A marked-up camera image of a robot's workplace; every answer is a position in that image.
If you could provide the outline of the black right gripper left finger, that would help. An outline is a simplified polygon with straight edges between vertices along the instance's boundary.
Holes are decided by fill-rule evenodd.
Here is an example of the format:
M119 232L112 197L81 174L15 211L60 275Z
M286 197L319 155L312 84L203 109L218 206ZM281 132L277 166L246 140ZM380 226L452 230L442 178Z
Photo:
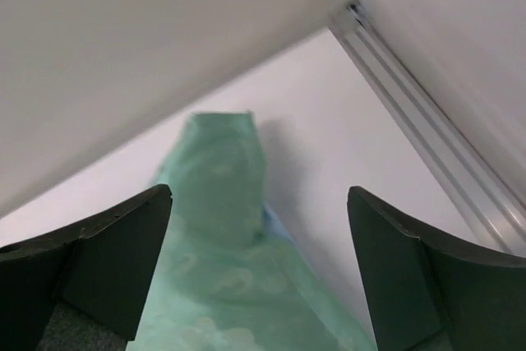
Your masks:
M1 249L3 350L124 350L136 337L172 193L118 205Z

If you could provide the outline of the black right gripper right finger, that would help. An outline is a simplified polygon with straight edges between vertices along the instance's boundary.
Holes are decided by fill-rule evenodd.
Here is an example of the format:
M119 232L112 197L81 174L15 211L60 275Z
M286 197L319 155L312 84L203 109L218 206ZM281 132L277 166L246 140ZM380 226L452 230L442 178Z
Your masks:
M361 187L348 219L380 350L523 350L525 259L457 238Z

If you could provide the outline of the light blue pillowcase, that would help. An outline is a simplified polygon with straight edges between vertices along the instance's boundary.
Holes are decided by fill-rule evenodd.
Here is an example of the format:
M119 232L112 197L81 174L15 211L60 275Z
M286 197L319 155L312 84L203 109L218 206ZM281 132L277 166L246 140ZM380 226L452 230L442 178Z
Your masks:
M249 113L189 117L156 178L173 205L130 350L372 350L358 320L267 223Z

